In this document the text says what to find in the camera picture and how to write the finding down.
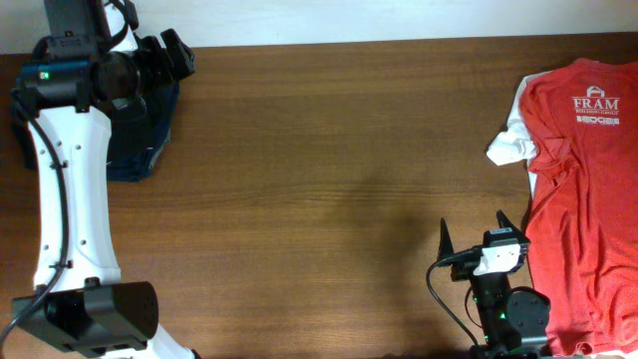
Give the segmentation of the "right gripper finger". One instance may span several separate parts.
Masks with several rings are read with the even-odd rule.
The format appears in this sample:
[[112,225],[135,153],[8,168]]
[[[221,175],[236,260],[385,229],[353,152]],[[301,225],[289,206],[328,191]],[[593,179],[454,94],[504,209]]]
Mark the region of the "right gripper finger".
[[447,259],[455,254],[452,239],[449,233],[446,220],[442,217],[440,220],[440,242],[438,248],[437,260]]
[[496,220],[502,233],[509,233],[511,237],[515,237],[520,244],[529,244],[529,239],[525,234],[517,228],[502,210],[496,212]]

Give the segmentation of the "black t-shirt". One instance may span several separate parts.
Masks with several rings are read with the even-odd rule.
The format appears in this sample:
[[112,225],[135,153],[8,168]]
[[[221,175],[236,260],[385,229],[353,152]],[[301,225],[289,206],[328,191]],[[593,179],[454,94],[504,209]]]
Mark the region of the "black t-shirt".
[[143,98],[116,100],[111,111],[112,136],[108,161],[120,162],[142,152],[151,141],[152,126]]

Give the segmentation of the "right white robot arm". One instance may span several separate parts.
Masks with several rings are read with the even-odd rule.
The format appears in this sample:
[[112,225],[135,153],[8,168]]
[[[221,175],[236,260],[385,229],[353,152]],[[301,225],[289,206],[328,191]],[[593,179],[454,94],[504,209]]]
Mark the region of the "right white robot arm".
[[469,336],[471,358],[540,358],[548,344],[550,300],[531,287],[510,285],[509,277],[524,265],[531,241],[502,212],[498,228],[486,231],[482,243],[456,251],[447,223],[440,221],[440,244],[430,269],[448,267],[451,281],[467,281],[466,300],[478,312],[484,343],[461,322],[434,289],[432,272],[426,282],[434,299]]

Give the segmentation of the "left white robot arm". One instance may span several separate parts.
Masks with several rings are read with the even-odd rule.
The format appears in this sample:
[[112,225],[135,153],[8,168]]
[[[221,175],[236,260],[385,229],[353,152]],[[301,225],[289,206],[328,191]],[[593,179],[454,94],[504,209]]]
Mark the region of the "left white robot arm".
[[26,63],[12,91],[32,139],[41,246],[34,294],[12,302],[12,326],[87,358],[192,358],[160,325],[146,281],[123,282],[111,238],[107,166],[113,101],[172,85],[194,71],[174,30],[115,51],[109,34],[66,33]]

